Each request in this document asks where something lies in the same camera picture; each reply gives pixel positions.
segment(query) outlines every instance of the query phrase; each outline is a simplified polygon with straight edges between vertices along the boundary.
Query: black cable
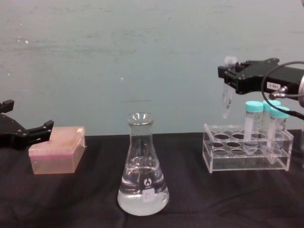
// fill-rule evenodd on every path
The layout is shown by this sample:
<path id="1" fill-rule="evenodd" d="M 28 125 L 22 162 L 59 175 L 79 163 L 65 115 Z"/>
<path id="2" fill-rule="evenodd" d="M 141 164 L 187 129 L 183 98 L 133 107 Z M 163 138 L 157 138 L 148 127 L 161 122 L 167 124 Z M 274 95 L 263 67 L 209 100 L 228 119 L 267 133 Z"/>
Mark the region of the black cable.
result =
<path id="1" fill-rule="evenodd" d="M 291 116 L 295 116 L 295 117 L 298 117 L 299 119 L 301 120 L 304 120 L 304 115 L 301 114 L 301 113 L 298 113 L 296 111 L 286 111 L 286 110 L 283 110 L 283 109 L 280 109 L 280 108 L 277 108 L 275 107 L 273 104 L 271 104 L 269 102 L 269 100 L 267 99 L 267 97 L 265 96 L 265 92 L 264 92 L 264 85 L 265 85 L 265 81 L 267 79 L 267 77 L 269 75 L 271 75 L 272 73 L 274 73 L 275 71 L 285 67 L 285 66 L 288 66 L 288 65 L 293 65 L 293 64 L 304 64 L 304 61 L 294 61 L 294 62 L 288 62 L 288 63 L 284 63 L 284 64 L 281 64 L 281 65 L 278 65 L 277 67 L 271 69 L 267 74 L 264 75 L 263 77 L 263 80 L 262 80 L 262 84 L 261 84 L 261 93 L 262 93 L 262 96 L 264 98 L 264 100 L 273 108 L 275 108 L 276 110 L 279 110 L 280 112 L 282 113 L 285 113 L 285 114 L 289 114 Z M 303 96 L 303 95 L 292 95 L 293 97 L 299 97 L 299 96 Z"/>
<path id="2" fill-rule="evenodd" d="M 286 98 L 301 97 L 301 96 L 304 96 L 304 94 L 286 94 L 285 95 Z"/>

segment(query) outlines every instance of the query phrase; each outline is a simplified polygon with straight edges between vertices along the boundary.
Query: rack hole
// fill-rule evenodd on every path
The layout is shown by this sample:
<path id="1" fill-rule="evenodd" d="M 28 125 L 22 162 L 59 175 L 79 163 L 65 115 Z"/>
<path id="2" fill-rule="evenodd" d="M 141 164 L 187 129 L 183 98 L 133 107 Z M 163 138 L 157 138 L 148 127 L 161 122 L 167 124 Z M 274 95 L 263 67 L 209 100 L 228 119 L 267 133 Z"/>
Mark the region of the rack hole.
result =
<path id="1" fill-rule="evenodd" d="M 236 138 L 236 139 L 244 139 L 244 135 L 243 134 L 233 134 L 232 137 Z"/>
<path id="2" fill-rule="evenodd" d="M 254 152 L 254 155 L 263 155 L 263 152 L 261 150 L 256 150 L 256 152 Z"/>
<path id="3" fill-rule="evenodd" d="M 238 142 L 228 142 L 226 143 L 227 146 L 230 146 L 230 147 L 240 147 L 241 144 L 239 144 Z"/>
<path id="4" fill-rule="evenodd" d="M 219 143 L 219 142 L 214 142 L 213 144 L 212 143 L 209 143 L 209 146 L 213 146 L 215 148 L 221 148 L 224 146 L 224 144 L 222 143 Z"/>
<path id="5" fill-rule="evenodd" d="M 255 139 L 264 139 L 264 138 L 266 138 L 265 135 L 260 134 L 260 133 L 251 134 L 251 137 L 252 137 L 252 138 L 255 138 Z"/>
<path id="6" fill-rule="evenodd" d="M 241 149 L 232 149 L 231 153 L 235 156 L 244 156 L 246 153 Z"/>
<path id="7" fill-rule="evenodd" d="M 225 130 L 224 128 L 222 127 L 213 127 L 211 129 L 211 132 L 214 133 L 214 134 L 218 134 L 218 133 L 223 133 Z"/>
<path id="8" fill-rule="evenodd" d="M 238 127 L 229 127 L 228 131 L 232 132 L 232 133 L 241 133 L 242 129 L 238 128 Z"/>
<path id="9" fill-rule="evenodd" d="M 214 137 L 217 139 L 222 139 L 222 140 L 229 139 L 229 136 L 226 134 L 216 134 Z"/>
<path id="10" fill-rule="evenodd" d="M 228 155 L 228 152 L 225 150 L 215 150 L 215 151 L 213 151 L 213 153 L 220 157 L 225 157 Z"/>

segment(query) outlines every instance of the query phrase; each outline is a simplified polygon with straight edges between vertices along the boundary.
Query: test tube rack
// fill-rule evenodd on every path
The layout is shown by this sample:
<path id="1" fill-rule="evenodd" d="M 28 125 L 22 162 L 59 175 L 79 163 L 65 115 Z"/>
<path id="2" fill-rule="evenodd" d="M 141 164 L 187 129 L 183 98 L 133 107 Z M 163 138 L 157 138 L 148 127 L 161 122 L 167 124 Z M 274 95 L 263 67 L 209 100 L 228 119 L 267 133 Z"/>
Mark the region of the test tube rack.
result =
<path id="1" fill-rule="evenodd" d="M 283 138 L 275 138 L 283 146 L 271 153 L 267 152 L 266 133 L 252 134 L 257 150 L 248 154 L 244 151 L 244 126 L 208 126 L 204 125 L 203 158 L 209 173 L 232 170 L 289 170 L 294 137 L 284 131 Z"/>

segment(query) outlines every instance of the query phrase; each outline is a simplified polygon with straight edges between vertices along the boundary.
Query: black table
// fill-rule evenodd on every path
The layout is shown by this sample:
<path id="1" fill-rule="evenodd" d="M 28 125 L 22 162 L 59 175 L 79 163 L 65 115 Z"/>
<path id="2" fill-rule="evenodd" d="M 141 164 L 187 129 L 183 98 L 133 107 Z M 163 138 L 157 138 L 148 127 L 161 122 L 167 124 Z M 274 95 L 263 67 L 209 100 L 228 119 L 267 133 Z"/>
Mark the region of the black table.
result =
<path id="1" fill-rule="evenodd" d="M 304 163 L 295 135 L 289 171 L 209 174 L 202 134 L 157 134 L 170 192 L 156 215 L 117 204 L 129 136 L 88 136 L 74 174 L 34 175 L 27 151 L 0 149 L 1 228 L 304 228 Z"/>

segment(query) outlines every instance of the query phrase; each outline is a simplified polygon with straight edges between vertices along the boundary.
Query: pipette tip box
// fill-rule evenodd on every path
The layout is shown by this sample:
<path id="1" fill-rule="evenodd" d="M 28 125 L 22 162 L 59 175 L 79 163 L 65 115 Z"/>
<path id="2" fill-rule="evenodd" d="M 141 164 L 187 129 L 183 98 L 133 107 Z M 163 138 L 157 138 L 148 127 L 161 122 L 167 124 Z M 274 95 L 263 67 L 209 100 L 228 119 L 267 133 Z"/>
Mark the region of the pipette tip box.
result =
<path id="1" fill-rule="evenodd" d="M 257 148 L 254 152 L 245 152 L 244 126 L 208 126 L 204 125 L 203 133 L 203 159 L 209 173 L 214 171 L 231 170 L 289 170 L 291 150 L 294 137 L 283 132 L 283 138 L 275 139 L 272 143 L 280 141 L 271 153 L 266 149 L 266 133 L 255 134 Z"/>
<path id="2" fill-rule="evenodd" d="M 86 149 L 84 127 L 54 127 L 48 142 L 28 154 L 34 174 L 73 173 Z"/>

